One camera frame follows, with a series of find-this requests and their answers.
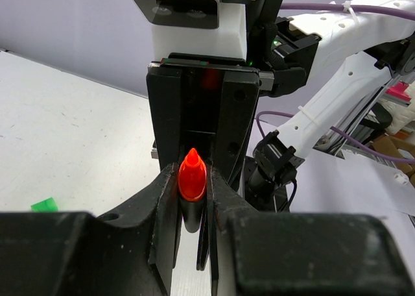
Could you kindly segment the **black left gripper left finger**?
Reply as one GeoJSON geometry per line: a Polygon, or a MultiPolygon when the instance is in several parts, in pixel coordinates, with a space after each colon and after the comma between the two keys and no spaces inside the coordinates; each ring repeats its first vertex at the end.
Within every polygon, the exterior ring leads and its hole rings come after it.
{"type": "Polygon", "coordinates": [[[178,165],[99,217],[87,217],[75,295],[169,295],[178,233],[178,165]]]}

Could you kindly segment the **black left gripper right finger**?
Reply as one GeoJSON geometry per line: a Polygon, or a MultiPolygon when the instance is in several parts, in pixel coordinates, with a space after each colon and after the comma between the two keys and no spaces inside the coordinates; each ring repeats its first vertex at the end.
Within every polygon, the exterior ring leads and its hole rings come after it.
{"type": "Polygon", "coordinates": [[[268,289],[263,253],[247,254],[259,239],[261,214],[207,168],[207,227],[212,295],[259,295],[268,289]]]}

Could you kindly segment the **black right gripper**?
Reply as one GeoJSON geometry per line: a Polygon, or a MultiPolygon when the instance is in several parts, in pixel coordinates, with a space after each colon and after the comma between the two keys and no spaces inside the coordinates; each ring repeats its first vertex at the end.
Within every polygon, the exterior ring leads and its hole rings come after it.
{"type": "MultiPolygon", "coordinates": [[[[243,60],[268,72],[263,90],[281,90],[287,64],[273,50],[278,33],[276,18],[282,0],[222,0],[217,29],[152,27],[154,56],[158,60],[207,59],[213,64],[243,60]]],[[[255,73],[225,71],[221,86],[219,119],[213,147],[212,165],[235,191],[239,189],[252,120],[259,98],[259,77],[255,73]]]]}

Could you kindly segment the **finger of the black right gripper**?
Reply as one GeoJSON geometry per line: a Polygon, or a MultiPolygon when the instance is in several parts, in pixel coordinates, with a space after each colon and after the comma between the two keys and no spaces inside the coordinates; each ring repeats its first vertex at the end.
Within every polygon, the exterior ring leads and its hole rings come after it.
{"type": "Polygon", "coordinates": [[[177,162],[180,154],[182,71],[149,68],[146,81],[158,161],[163,169],[177,162]]]}

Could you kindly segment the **black highlighter orange cap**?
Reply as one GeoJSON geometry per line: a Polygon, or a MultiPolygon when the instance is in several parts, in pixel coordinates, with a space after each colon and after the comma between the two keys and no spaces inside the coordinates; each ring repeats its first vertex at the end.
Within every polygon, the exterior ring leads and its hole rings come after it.
{"type": "Polygon", "coordinates": [[[178,171],[180,206],[186,231],[196,233],[202,229],[198,239],[196,270],[206,267],[207,247],[204,245],[204,208],[207,185],[207,169],[195,148],[190,149],[178,171]]]}

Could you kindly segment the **green translucent cap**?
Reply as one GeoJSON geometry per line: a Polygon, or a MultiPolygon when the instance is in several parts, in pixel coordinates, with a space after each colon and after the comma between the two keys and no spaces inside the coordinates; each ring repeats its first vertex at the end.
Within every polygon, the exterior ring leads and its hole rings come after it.
{"type": "Polygon", "coordinates": [[[38,203],[32,204],[30,206],[30,209],[33,212],[57,212],[58,206],[56,204],[56,201],[52,197],[50,197],[38,203]]]}

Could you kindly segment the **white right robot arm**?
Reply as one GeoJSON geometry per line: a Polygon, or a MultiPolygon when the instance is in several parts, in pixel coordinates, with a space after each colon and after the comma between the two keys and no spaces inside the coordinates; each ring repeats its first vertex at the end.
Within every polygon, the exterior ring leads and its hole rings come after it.
{"type": "Polygon", "coordinates": [[[178,206],[199,216],[217,170],[235,193],[262,96],[281,97],[335,63],[338,71],[254,149],[243,201],[296,183],[318,140],[365,97],[414,74],[414,0],[134,0],[152,24],[146,77],[161,167],[174,164],[178,206]]]}

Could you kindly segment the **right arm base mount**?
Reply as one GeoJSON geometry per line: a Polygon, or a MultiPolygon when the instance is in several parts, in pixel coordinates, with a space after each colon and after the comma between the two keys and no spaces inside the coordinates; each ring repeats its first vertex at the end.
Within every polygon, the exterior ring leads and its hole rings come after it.
{"type": "Polygon", "coordinates": [[[245,158],[243,171],[245,201],[262,212],[290,212],[287,188],[265,179],[253,158],[245,158]]]}

